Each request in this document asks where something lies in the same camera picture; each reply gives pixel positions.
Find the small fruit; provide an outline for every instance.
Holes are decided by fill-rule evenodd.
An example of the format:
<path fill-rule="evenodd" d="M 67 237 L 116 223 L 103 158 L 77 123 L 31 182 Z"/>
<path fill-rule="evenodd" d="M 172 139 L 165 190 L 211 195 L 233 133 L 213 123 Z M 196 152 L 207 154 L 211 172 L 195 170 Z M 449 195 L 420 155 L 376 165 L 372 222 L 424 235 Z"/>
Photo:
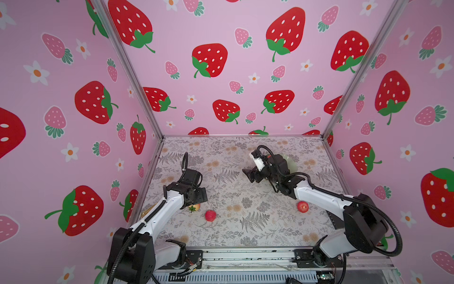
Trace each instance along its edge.
<path fill-rule="evenodd" d="M 0 244 L 16 236 L 19 223 L 8 215 L 0 214 Z"/>
<path fill-rule="evenodd" d="M 339 149 L 337 152 L 336 152 L 336 158 L 337 159 L 342 159 L 344 157 L 344 149 Z"/>
<path fill-rule="evenodd" d="M 137 170 L 139 171 L 139 177 L 143 178 L 144 169 L 142 163 L 139 163 L 139 165 L 137 166 Z"/>
<path fill-rule="evenodd" d="M 274 69 L 273 75 L 271 76 L 271 81 L 277 83 L 281 80 L 282 77 L 285 75 L 285 66 L 281 65 Z"/>
<path fill-rule="evenodd" d="M 95 144 L 93 144 L 92 150 L 93 154 L 105 157 L 110 153 L 110 146 L 104 141 L 96 142 Z"/>
<path fill-rule="evenodd" d="M 246 115 L 246 123 L 247 124 L 251 124 L 252 122 L 254 122 L 255 118 L 256 118 L 256 113 L 255 112 L 251 112 L 250 114 Z"/>
<path fill-rule="evenodd" d="M 309 204 L 305 201 L 298 202 L 298 211 L 301 213 L 306 213 L 309 210 Z"/>
<path fill-rule="evenodd" d="M 241 94 L 244 91 L 243 86 L 241 86 L 239 82 L 230 81 L 229 87 L 230 91 L 235 92 L 237 94 Z"/>
<path fill-rule="evenodd" d="M 110 78 L 112 79 L 113 82 L 116 82 L 118 78 L 118 72 L 115 67 L 116 66 L 114 61 L 112 60 L 112 58 L 109 58 L 107 60 L 107 72 L 109 73 Z"/>
<path fill-rule="evenodd" d="M 317 124 L 319 124 L 321 121 L 321 117 L 316 117 L 311 122 L 309 123 L 309 127 L 315 127 Z"/>
<path fill-rule="evenodd" d="M 66 127 L 66 118 L 58 106 L 51 106 L 44 115 L 44 122 L 47 124 L 44 129 L 49 137 L 54 139 L 63 136 L 63 128 Z"/>
<path fill-rule="evenodd" d="M 216 212 L 214 212 L 213 210 L 208 210 L 208 211 L 205 213 L 205 219 L 206 219 L 208 222 L 213 222 L 213 221 L 216 219 Z"/>
<path fill-rule="evenodd" d="M 380 198 L 381 200 L 386 200 L 391 198 L 391 190 L 386 185 L 379 185 L 374 189 L 374 194 L 376 197 Z"/>
<path fill-rule="evenodd" d="M 210 133 L 205 127 L 197 127 L 193 131 L 189 132 L 188 135 L 209 135 Z"/>
<path fill-rule="evenodd" d="M 120 182 L 118 180 L 114 180 L 112 183 L 112 188 L 110 189 L 110 199 L 112 202 L 116 201 L 118 195 L 120 194 Z"/>
<path fill-rule="evenodd" d="M 252 45 L 252 37 L 249 36 L 249 32 L 245 29 L 237 28 L 235 30 L 235 39 L 243 48 L 249 48 Z"/>
<path fill-rule="evenodd" d="M 440 122 L 446 117 L 448 111 L 444 106 L 437 105 L 435 107 L 429 105 L 423 108 L 416 116 L 415 122 L 420 125 L 429 126 L 434 122 Z"/>
<path fill-rule="evenodd" d="M 118 131 L 118 138 L 120 138 L 121 142 L 126 141 L 126 129 L 123 127 L 123 124 L 117 124 L 117 131 Z"/>
<path fill-rule="evenodd" d="M 360 113 L 364 107 L 364 95 L 360 94 L 358 97 L 358 101 L 356 102 L 356 112 Z"/>
<path fill-rule="evenodd" d="M 374 132 L 375 123 L 373 121 L 369 121 L 368 123 L 364 123 L 363 127 L 361 127 L 361 134 L 369 135 L 371 132 Z"/>
<path fill-rule="evenodd" d="M 323 95 L 325 94 L 325 91 L 323 90 L 323 87 L 322 86 L 316 86 L 313 90 L 313 94 L 312 94 L 312 97 L 314 97 L 314 99 L 316 100 L 320 100 Z"/>

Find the pink wall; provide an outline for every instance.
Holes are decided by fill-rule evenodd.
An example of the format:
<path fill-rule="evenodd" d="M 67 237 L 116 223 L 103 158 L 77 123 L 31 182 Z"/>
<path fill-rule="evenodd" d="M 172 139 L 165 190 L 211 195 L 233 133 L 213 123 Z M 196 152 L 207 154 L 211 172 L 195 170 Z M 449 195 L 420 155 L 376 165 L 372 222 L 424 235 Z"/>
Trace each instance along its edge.
<path fill-rule="evenodd" d="M 331 118 L 325 109 L 330 112 L 328 108 L 337 105 L 336 98 L 353 75 L 350 69 L 335 69 L 344 56 L 356 59 L 366 52 L 366 42 L 373 40 L 393 1 L 105 2 L 142 86 L 149 88 L 154 115 L 165 135 L 187 135 L 198 127 L 209 134 L 248 134 L 264 126 L 269 134 L 294 135 L 325 129 Z M 320 32 L 324 23 L 329 27 Z M 274 43 L 280 38 L 286 41 L 283 47 Z M 313 95 L 317 86 L 323 90 Z M 282 103 L 275 99 L 279 94 L 284 97 Z M 276 100 L 278 105 L 268 106 L 276 113 L 266 110 L 265 98 Z M 213 103 L 219 110 L 214 111 Z"/>
<path fill-rule="evenodd" d="M 352 193 L 371 196 L 399 227 L 404 250 L 393 263 L 406 283 L 454 283 L 452 11 L 452 1 L 415 0 L 407 5 L 380 50 L 385 62 L 379 55 L 379 63 L 367 71 L 334 129 L 331 146 Z M 434 53 L 421 60 L 420 51 L 427 54 L 432 48 Z M 397 104 L 385 108 L 393 94 Z M 369 122 L 375 124 L 373 131 Z M 369 145 L 357 149 L 362 142 Z M 382 161 L 371 171 L 370 157 L 359 156 L 366 148 L 373 149 L 376 162 Z M 388 241 L 394 249 L 394 239 Z"/>
<path fill-rule="evenodd" d="M 131 190 L 140 189 L 143 179 L 138 164 L 147 171 L 157 140 L 137 97 L 128 95 L 130 82 L 110 40 L 98 29 L 93 35 L 94 22 L 85 1 L 3 2 L 0 282 L 95 283 L 101 271 L 95 266 L 104 266 L 109 254 L 110 232 L 127 225 L 119 202 L 124 204 Z M 61 42 L 46 35 L 48 48 L 43 33 Z M 67 57 L 59 49 L 63 45 Z M 63 57 L 71 64 L 64 63 Z M 109 68 L 113 79 L 109 58 L 116 65 L 116 71 Z M 99 83 L 80 91 L 92 81 Z M 111 119 L 109 104 L 103 101 L 107 97 L 102 98 L 103 86 L 118 105 Z M 50 120 L 45 116 L 48 110 Z M 135 153 L 130 139 L 136 115 L 146 133 L 141 154 Z M 124 142 L 118 136 L 118 122 L 125 129 L 120 133 Z M 101 143 L 97 156 L 92 148 L 101 141 L 110 151 Z M 124 161 L 121 169 L 116 165 L 119 159 Z M 120 189 L 113 202 L 110 193 L 115 180 Z M 59 209 L 64 211 L 44 218 Z"/>

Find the black cable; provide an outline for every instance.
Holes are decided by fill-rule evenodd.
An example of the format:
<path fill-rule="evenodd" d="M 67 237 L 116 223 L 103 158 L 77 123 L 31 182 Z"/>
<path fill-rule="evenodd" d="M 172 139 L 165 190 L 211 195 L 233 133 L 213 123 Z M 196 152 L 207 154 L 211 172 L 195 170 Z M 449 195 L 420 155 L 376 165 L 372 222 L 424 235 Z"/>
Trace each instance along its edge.
<path fill-rule="evenodd" d="M 265 145 L 259 145 L 257 147 L 257 151 L 263 157 L 263 155 L 260 152 L 260 149 L 265 149 L 266 151 L 268 151 L 268 153 L 270 153 L 271 157 L 273 157 L 273 159 L 274 159 L 274 154 L 270 150 L 270 148 L 266 147 Z M 392 229 L 392 231 L 394 233 L 394 236 L 396 237 L 396 248 L 393 251 L 386 251 L 386 250 L 382 250 L 382 249 L 379 249 L 377 247 L 374 247 L 374 250 L 376 252 L 379 252 L 379 253 L 381 253 L 383 255 L 386 255 L 386 256 L 397 256 L 397 255 L 399 255 L 402 252 L 402 248 L 403 248 L 402 236 L 401 236 L 399 230 L 397 229 L 397 226 L 394 224 L 393 220 L 391 220 L 391 218 L 388 217 L 388 215 L 386 215 L 383 211 L 381 211 L 380 209 L 378 209 L 374 205 L 369 204 L 369 203 L 367 203 L 365 201 L 362 201 L 362 200 L 359 200 L 359 199 L 350 198 L 350 197 L 344 196 L 342 194 L 337 194 L 337 193 L 328 191 L 326 189 L 320 188 L 320 187 L 314 185 L 311 182 L 311 177 L 308 174 L 306 174 L 306 173 L 295 172 L 295 173 L 291 173 L 291 174 L 283 174 L 281 172 L 281 169 L 278 166 L 276 166 L 276 170 L 277 170 L 277 172 L 280 175 L 285 176 L 285 177 L 291 177 L 291 176 L 294 176 L 294 175 L 303 175 L 303 176 L 305 176 L 307 178 L 307 182 L 312 188 L 314 188 L 314 189 L 316 189 L 316 190 L 318 190 L 318 191 L 320 191 L 322 193 L 325 193 L 325 194 L 340 198 L 342 200 L 347 200 L 347 201 L 350 201 L 352 203 L 361 204 L 361 205 L 363 205 L 363 206 L 365 206 L 365 207 L 377 212 L 381 217 L 383 217 L 383 219 L 385 219 L 385 221 L 391 227 L 391 229 Z"/>

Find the strawberry wallpaper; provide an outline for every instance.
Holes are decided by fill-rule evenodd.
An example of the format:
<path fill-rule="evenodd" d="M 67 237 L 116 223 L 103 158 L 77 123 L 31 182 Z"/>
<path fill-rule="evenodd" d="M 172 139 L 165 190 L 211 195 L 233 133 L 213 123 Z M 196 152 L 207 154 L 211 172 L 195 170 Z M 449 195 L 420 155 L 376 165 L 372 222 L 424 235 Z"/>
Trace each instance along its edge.
<path fill-rule="evenodd" d="M 0 41 L 0 283 L 100 284 L 153 129 L 89 0 L 0 0 Z"/>
<path fill-rule="evenodd" d="M 165 135 L 323 132 L 393 3 L 104 1 Z"/>
<path fill-rule="evenodd" d="M 411 1 L 333 129 L 352 194 L 371 196 L 401 231 L 392 260 L 407 284 L 454 283 L 452 11 Z"/>

